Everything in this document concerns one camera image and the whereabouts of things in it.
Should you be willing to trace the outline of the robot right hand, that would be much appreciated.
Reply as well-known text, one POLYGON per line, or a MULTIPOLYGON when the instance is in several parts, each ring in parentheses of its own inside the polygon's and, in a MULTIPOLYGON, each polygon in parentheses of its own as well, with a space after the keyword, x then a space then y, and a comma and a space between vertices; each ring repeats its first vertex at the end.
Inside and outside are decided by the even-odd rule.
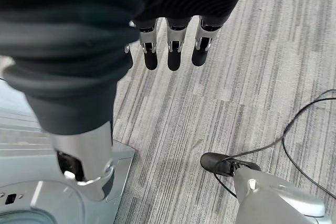
POLYGON ((199 16, 192 62, 201 66, 238 0, 1 0, 4 77, 21 91, 49 133, 63 175, 90 200, 113 184, 112 120, 117 83, 141 44, 157 67, 156 25, 167 25, 167 64, 175 71, 187 26, 199 16))

